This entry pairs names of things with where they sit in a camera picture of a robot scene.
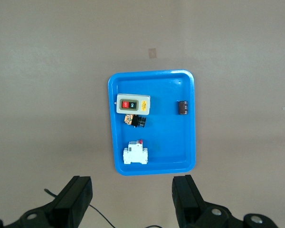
black cable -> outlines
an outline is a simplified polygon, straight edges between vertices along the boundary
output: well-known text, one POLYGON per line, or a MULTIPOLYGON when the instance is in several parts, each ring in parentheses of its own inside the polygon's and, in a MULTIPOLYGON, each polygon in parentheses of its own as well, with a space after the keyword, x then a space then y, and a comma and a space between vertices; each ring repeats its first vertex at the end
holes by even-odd
MULTIPOLYGON (((52 192, 51 192, 50 190, 48 190, 48 189, 44 189, 44 191, 45 191, 47 194, 49 194, 50 196, 54 197, 54 198, 57 197, 57 195, 55 195, 54 193, 52 193, 52 192)), ((111 227, 116 228, 96 207, 92 206, 91 204, 89 204, 89 206, 90 206, 91 208, 93 208, 94 210, 96 210, 96 211, 111 225, 111 227)), ((151 225, 151 226, 148 226, 148 227, 145 227, 145 228, 152 228, 152 227, 162 228, 162 227, 157 226, 157 225, 151 225)))

red button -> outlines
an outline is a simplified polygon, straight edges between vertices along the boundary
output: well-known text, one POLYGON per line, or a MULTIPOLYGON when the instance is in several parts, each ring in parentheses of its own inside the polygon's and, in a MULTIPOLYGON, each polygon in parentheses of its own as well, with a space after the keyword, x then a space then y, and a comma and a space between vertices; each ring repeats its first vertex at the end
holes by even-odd
POLYGON ((128 101, 123 101, 122 108, 129 108, 129 102, 128 101))

yellow label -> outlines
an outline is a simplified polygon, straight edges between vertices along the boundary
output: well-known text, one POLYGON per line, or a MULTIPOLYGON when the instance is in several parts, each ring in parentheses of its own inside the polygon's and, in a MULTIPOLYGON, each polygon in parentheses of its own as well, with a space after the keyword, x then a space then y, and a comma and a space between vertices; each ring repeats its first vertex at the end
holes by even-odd
POLYGON ((147 102, 142 101, 142 111, 146 111, 146 109, 147 109, 147 102))

electronic component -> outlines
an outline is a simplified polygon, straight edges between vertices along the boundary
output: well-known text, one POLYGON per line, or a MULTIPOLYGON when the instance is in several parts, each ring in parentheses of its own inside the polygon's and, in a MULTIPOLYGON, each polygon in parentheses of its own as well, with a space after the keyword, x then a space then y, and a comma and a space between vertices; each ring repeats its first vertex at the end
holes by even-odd
POLYGON ((148 148, 143 148, 142 143, 142 139, 129 142, 128 148, 124 148, 123 150, 124 164, 131 164, 132 162, 148 163, 148 148))
POLYGON ((116 112, 121 114, 148 115, 150 96, 134 94, 117 94, 116 112))
POLYGON ((133 114, 126 114, 124 118, 124 122, 127 125, 132 125, 134 127, 140 126, 144 127, 146 123, 146 117, 143 116, 138 116, 138 115, 133 115, 133 114))
POLYGON ((186 115, 188 113, 188 101, 179 101, 179 114, 186 115))

blue plastic tray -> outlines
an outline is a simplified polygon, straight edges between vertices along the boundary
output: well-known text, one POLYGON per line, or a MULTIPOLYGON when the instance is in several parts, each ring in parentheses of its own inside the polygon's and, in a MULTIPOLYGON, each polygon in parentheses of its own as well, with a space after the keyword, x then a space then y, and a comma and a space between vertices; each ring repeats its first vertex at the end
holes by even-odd
POLYGON ((114 162, 125 176, 188 172, 195 165, 194 79, 187 70, 118 73, 108 82, 114 162), (126 125, 116 112, 117 94, 151 97, 145 127, 126 125), (178 101, 188 101, 188 114, 178 114, 178 101), (129 141, 143 140, 148 163, 123 162, 129 141))

